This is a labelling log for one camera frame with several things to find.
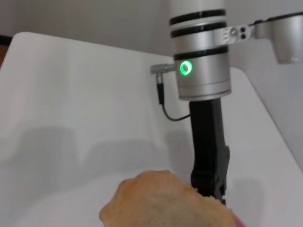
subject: white table surface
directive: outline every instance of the white table surface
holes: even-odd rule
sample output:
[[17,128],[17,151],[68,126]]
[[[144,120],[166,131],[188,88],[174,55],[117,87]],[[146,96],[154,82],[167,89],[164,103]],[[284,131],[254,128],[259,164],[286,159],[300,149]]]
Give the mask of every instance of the white table surface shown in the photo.
[[[158,106],[152,64],[170,57],[45,35],[14,37],[0,70],[1,227],[99,227],[120,181],[170,169],[189,181],[189,120]],[[238,69],[223,98],[227,203],[249,227],[303,223],[303,175]],[[188,113],[173,74],[167,109]]]

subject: silver cylindrical joint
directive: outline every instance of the silver cylindrical joint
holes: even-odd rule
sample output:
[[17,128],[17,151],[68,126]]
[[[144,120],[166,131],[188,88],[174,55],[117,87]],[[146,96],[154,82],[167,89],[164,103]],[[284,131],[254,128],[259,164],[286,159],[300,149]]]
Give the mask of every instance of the silver cylindrical joint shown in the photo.
[[170,0],[179,98],[203,101],[231,93],[228,47],[216,29],[227,27],[224,0]]

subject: screw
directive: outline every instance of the screw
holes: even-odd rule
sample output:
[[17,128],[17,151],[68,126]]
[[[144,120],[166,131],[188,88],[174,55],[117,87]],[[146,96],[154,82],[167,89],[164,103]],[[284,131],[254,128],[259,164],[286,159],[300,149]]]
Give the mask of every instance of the screw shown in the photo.
[[230,34],[231,36],[237,36],[238,35],[238,29],[236,29],[235,27],[232,27],[230,30]]

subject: green led ring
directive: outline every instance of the green led ring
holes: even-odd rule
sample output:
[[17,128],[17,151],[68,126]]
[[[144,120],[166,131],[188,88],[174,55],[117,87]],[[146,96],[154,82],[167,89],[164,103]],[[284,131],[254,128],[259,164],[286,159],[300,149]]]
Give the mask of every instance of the green led ring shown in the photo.
[[193,65],[190,61],[184,61],[180,65],[180,72],[186,76],[193,70]]

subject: robotic arm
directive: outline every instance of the robotic arm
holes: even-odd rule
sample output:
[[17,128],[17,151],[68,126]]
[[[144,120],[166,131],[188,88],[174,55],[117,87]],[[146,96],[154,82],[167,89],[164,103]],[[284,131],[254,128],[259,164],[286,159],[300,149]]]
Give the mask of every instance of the robotic arm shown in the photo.
[[303,12],[227,26],[224,0],[170,0],[174,64],[151,66],[165,115],[163,74],[176,72],[178,94],[190,101],[195,164],[191,183],[203,196],[225,203],[229,148],[225,145],[220,98],[231,89],[228,45],[269,39],[280,64],[303,60]]

